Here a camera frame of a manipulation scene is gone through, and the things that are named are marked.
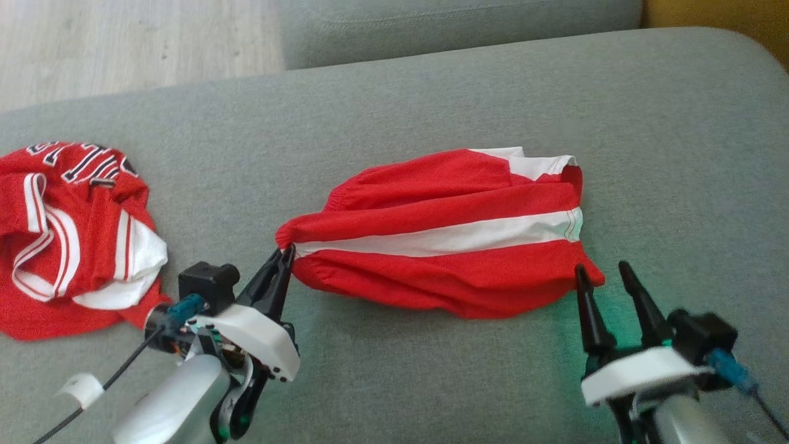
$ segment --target yellow wall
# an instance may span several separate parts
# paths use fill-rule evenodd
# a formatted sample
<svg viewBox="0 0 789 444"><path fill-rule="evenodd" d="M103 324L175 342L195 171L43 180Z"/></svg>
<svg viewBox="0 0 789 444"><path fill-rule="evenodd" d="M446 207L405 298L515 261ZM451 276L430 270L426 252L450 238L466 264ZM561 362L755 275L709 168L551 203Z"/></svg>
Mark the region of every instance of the yellow wall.
<svg viewBox="0 0 789 444"><path fill-rule="evenodd" d="M767 47L789 70L789 0L645 0L643 25L741 32Z"/></svg>

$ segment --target black cable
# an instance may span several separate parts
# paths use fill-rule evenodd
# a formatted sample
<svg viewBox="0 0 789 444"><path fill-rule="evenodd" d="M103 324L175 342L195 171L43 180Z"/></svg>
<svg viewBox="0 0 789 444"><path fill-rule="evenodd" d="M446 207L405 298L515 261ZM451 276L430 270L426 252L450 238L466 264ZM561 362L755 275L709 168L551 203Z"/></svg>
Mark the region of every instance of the black cable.
<svg viewBox="0 0 789 444"><path fill-rule="evenodd" d="M776 414L772 412L770 407L767 406L767 403L765 403L765 400L761 397L758 391L753 393L753 398L756 400L757 404L759 404L759 407L761 407L761 409L765 412L765 415L767 415L767 417L770 419L772 425L775 426L779 433L781 433L783 439L789 441L789 431L787 431L787 428L781 423Z"/></svg>
<svg viewBox="0 0 789 444"><path fill-rule="evenodd" d="M132 355L129 356L126 362L124 362L123 365L121 365L121 367L118 368L118 371L116 371L112 376L110 376L109 379L107 379L107 382L105 382L102 387L105 390L109 389L110 386L112 386L115 383L115 381L117 381L118 378L121 377L121 374L123 374L123 372L126 371L126 369L129 368L130 365L132 365L132 362L134 362L134 360L137 359L137 357L140 355L140 353L143 352L143 350L145 350L148 344L150 344L151 341L153 341L154 338L157 337L162 331L164 331L164 325L161 325L151 336L147 337L145 341L142 342L142 344L137 346L137 349L134 351L134 353L132 353ZM49 438L55 436L56 433L63 430L65 426L69 425L84 411L85 410L82 407L78 408L77 410L74 410L74 412L72 412L71 415L68 415L63 421L60 422L60 424L56 425L55 427L52 427L52 430L45 433L43 436L41 436L41 438L36 439L36 441L33 442L33 444L43 444Z"/></svg>

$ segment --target couch cushion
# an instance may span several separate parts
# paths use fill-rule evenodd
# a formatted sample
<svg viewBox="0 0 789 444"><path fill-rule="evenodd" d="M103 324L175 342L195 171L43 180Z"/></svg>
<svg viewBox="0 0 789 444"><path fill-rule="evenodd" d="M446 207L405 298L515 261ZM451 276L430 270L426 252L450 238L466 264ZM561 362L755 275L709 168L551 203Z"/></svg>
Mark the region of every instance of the couch cushion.
<svg viewBox="0 0 789 444"><path fill-rule="evenodd" d="M285 0L290 70L638 27L641 0Z"/></svg>
<svg viewBox="0 0 789 444"><path fill-rule="evenodd" d="M113 145L151 186L168 242L165 289L194 262L249 279L280 224L322 208L363 168L456 147L523 145L584 169L589 256L621 343L641 336L617 277L627 259L668 312L714 310L739 358L789 416L789 77L752 40L708 28L615 32L302 70L0 116L0 145ZM586 408L574 297L522 316L468 321L315 292L293 281L285 320L302 366L272 383L242 442L614 442ZM3 438L30 442L73 404L82 371L106 380L140 340L128 325L17 343L0 337ZM56 442L110 441L134 402L175 371L145 352ZM772 436L734 392L704 397L734 437Z"/></svg>

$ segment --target blue connector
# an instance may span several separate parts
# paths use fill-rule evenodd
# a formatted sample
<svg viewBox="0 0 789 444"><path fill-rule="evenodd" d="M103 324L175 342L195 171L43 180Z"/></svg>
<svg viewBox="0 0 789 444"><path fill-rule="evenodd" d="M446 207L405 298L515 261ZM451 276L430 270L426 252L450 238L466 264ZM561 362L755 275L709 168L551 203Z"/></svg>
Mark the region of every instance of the blue connector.
<svg viewBox="0 0 789 444"><path fill-rule="evenodd" d="M737 390L748 397L756 395L759 385L748 375L748 369L738 363L731 353L716 348L709 354L707 362L721 378L737 387Z"/></svg>
<svg viewBox="0 0 789 444"><path fill-rule="evenodd" d="M178 323L178 327L184 325L190 318L194 318L200 313L203 313L205 301L200 295L192 293L188 295L181 302L173 305L167 309L167 317L172 318L173 321Z"/></svg>
<svg viewBox="0 0 789 444"><path fill-rule="evenodd" d="M205 300L200 295L193 293L186 296L181 302L167 309L167 314L162 319L162 323L165 326L163 335L174 337L186 321L204 311Z"/></svg>

